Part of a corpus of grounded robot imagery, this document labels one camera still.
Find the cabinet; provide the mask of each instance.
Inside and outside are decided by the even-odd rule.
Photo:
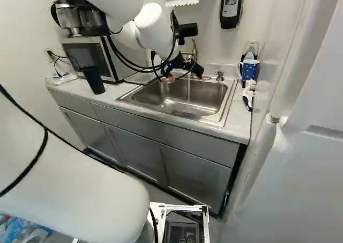
[[[122,166],[122,162],[100,121],[60,107],[81,141],[99,154]]]
[[[219,212],[239,144],[69,95],[52,94],[60,106],[72,109],[60,107],[89,148]]]
[[[166,145],[161,145],[168,186],[219,212],[231,169]]]
[[[126,167],[218,212],[231,169],[104,124]]]
[[[104,128],[111,135],[126,168],[167,186],[159,143],[111,125],[104,124]]]

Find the sink basin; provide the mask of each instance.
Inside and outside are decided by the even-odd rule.
[[[117,100],[161,113],[224,126],[236,84],[236,79],[217,82],[215,77],[210,80],[185,77],[172,84],[156,80]]]

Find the wall-mounted soap dispenser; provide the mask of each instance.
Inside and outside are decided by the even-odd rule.
[[[235,28],[242,14],[243,0],[221,0],[220,26],[224,29]]]

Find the countertop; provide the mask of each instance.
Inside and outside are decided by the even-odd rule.
[[[205,66],[204,73],[214,74],[216,70],[224,71],[224,78],[237,78],[236,72],[233,72],[232,65],[208,64]],[[241,97],[243,88],[239,82],[237,84],[224,127],[218,127],[195,120],[189,120],[183,117],[159,113],[144,107],[116,101],[117,98],[135,89],[137,85],[128,83],[104,85],[106,92],[100,95],[95,95],[88,85],[88,82],[84,79],[76,79],[60,86],[47,85],[47,88],[53,91],[81,98],[95,104],[111,107],[127,113],[136,114],[181,128],[201,132],[203,134],[208,134],[245,145],[249,143],[251,113],[247,111],[245,104],[243,103]]]

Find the electrical outlet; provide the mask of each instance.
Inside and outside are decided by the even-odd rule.
[[[52,50],[50,48],[44,48],[43,49],[44,55],[48,59],[48,62],[53,63],[56,60],[56,57],[54,55],[49,55],[48,51],[52,51]]]

